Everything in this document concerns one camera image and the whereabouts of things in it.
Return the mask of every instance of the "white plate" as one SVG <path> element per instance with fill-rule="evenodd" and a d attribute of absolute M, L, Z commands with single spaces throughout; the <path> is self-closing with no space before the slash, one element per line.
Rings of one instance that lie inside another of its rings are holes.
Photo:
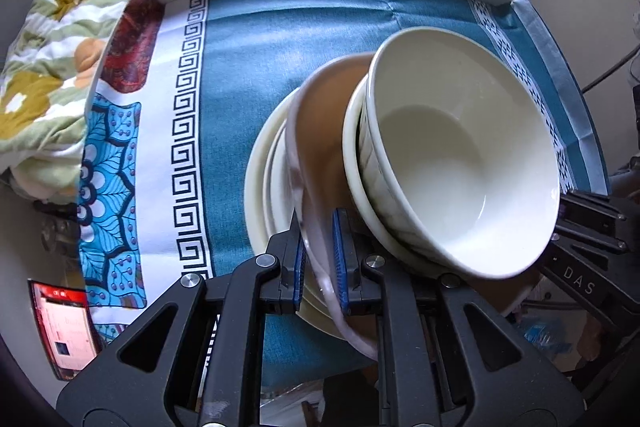
<path fill-rule="evenodd" d="M 278 143 L 280 142 L 280 138 L 284 135 L 284 127 L 286 126 L 287 121 L 282 122 L 278 132 L 276 133 L 275 139 L 271 143 L 271 147 L 269 147 L 269 153 L 267 155 L 266 167 L 264 169 L 264 175 L 262 176 L 262 215 L 264 216 L 264 224 L 267 229 L 267 235 L 271 237 L 275 233 L 285 232 L 289 230 L 289 225 L 291 222 L 291 216 L 293 214 L 293 204 L 290 207 L 289 219 L 283 221 L 282 219 L 278 220 L 276 224 L 276 220 L 273 215 L 273 203 L 272 203 L 272 192 L 273 201 L 278 201 L 278 199 L 282 200 L 282 181 L 279 176 L 274 176 L 273 169 L 273 157 L 278 147 Z"/>
<path fill-rule="evenodd" d="M 270 151 L 275 152 L 278 132 L 281 128 L 284 129 L 287 111 L 296 91 L 297 89 L 289 93 L 270 114 L 255 139 L 254 147 L 247 163 L 244 175 L 244 220 L 254 255 L 260 255 L 266 251 L 271 237 L 267 230 L 264 205 L 262 203 L 264 174 L 267 169 L 267 159 L 270 156 Z M 324 333 L 341 338 L 333 321 L 328 317 L 326 307 L 319 295 L 321 295 L 320 290 L 313 273 L 308 270 L 303 293 L 303 302 L 306 302 L 306 304 L 300 304 L 298 315 Z"/>
<path fill-rule="evenodd" d="M 287 149 L 283 132 L 278 137 L 271 164 L 271 215 L 276 229 L 288 227 L 291 223 L 294 204 L 287 167 Z"/>
<path fill-rule="evenodd" d="M 262 183 L 269 149 L 280 126 L 287 120 L 287 111 L 296 91 L 297 89 L 290 92 L 269 115 L 255 139 L 254 147 L 251 149 L 249 162 L 246 166 L 244 174 L 244 221 L 254 255 L 264 253 L 270 238 L 262 209 Z"/>

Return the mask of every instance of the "black cable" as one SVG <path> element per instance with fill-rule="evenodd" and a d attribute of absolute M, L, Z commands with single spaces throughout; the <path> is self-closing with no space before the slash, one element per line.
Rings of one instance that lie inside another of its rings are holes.
<path fill-rule="evenodd" d="M 574 302 L 555 302 L 555 301 L 533 301 L 524 299 L 521 306 L 523 308 L 532 308 L 538 310 L 556 310 L 556 311 L 576 311 L 583 310 L 580 304 Z"/>
<path fill-rule="evenodd" d="M 640 51 L 640 44 L 638 44 L 628 55 L 625 55 L 619 62 L 617 62 L 613 67 L 609 68 L 609 70 L 605 71 L 598 78 L 596 78 L 591 84 L 582 88 L 582 94 L 585 94 L 587 91 L 596 87 L 603 80 L 609 78 L 613 73 L 618 71 L 622 66 L 624 66 L 628 61 L 636 56 L 636 54 Z"/>

